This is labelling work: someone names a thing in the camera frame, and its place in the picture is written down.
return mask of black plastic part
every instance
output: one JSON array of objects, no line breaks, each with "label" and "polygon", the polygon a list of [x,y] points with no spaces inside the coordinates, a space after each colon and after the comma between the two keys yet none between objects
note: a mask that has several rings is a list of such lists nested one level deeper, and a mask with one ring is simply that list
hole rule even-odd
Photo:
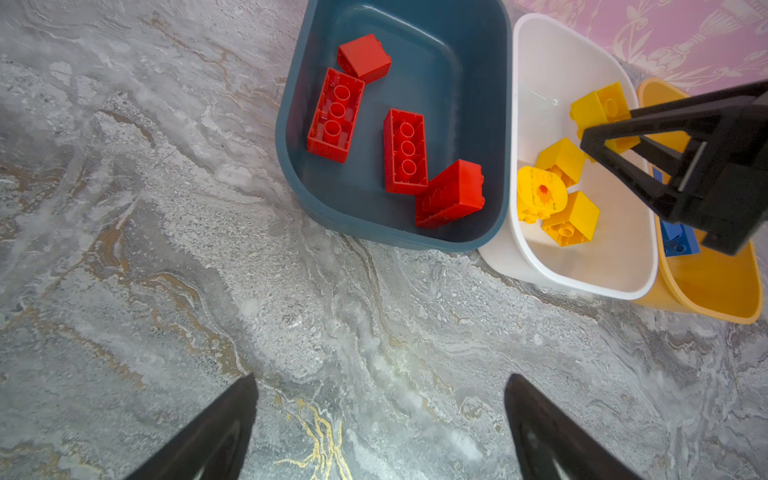
[{"label": "black plastic part", "polygon": [[256,420],[253,374],[238,379],[126,480],[235,480]]},{"label": "black plastic part", "polygon": [[554,406],[522,375],[504,391],[507,420],[523,480],[641,480]]},{"label": "black plastic part", "polygon": [[[735,255],[768,213],[768,81],[632,110],[632,118],[584,130],[581,149],[662,220],[707,232],[702,245]],[[646,134],[684,131],[684,152]],[[605,146],[641,136],[633,148],[670,175],[664,185]]]}]

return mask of wall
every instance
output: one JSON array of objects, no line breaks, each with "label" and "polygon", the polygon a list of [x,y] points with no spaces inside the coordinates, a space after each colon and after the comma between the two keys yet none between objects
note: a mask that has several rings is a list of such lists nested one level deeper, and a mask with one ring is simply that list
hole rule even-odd
[{"label": "wall", "polygon": [[768,0],[509,0],[692,94],[768,78]]}]

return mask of red toy block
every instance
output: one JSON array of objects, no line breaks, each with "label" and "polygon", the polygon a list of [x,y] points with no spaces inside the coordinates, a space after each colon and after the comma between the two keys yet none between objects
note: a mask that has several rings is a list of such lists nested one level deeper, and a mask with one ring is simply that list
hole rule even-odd
[{"label": "red toy block", "polygon": [[347,74],[367,84],[384,77],[392,64],[392,58],[373,33],[341,45],[336,61]]},{"label": "red toy block", "polygon": [[416,226],[437,228],[483,208],[480,165],[457,160],[416,197]]},{"label": "red toy block", "polygon": [[416,195],[428,184],[424,115],[390,108],[384,119],[384,188]]},{"label": "red toy block", "polygon": [[317,101],[306,149],[341,164],[346,162],[357,112],[366,83],[340,71],[328,69]]}]

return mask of dark blue plastic bin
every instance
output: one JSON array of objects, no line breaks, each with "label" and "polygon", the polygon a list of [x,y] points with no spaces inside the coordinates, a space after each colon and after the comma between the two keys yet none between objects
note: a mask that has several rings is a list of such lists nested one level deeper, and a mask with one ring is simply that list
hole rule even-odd
[{"label": "dark blue plastic bin", "polygon": [[[366,86],[345,164],[306,150],[339,45],[373,33],[392,57]],[[488,242],[509,204],[511,26],[500,0],[310,0],[293,54],[276,146],[304,210],[324,227],[412,249],[462,252]],[[482,165],[485,207],[437,230],[416,228],[415,198],[384,191],[384,118],[425,116],[429,177],[459,158]]]}]

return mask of orange container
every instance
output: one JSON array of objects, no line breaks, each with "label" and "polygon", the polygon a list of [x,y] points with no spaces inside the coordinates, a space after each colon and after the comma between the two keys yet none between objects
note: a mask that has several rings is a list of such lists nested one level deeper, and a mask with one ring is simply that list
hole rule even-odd
[{"label": "orange container", "polygon": [[[644,81],[637,89],[640,106],[647,107],[685,98],[688,95],[658,78]],[[684,132],[650,135],[655,141],[683,151],[689,137]],[[701,242],[704,232],[696,230]],[[763,311],[763,281],[755,247],[748,245],[734,257],[701,247],[701,253],[666,257],[661,224],[656,217],[659,270],[640,305],[672,312],[698,313],[734,323],[754,323]]]}]

